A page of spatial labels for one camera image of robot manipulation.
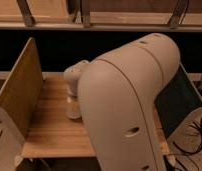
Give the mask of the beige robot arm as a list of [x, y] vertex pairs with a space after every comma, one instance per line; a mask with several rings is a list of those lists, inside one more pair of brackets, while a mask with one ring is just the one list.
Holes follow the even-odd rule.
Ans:
[[102, 171], [166, 171], [154, 101], [180, 65], [175, 42], [152, 33], [64, 71], [71, 119], [81, 117]]

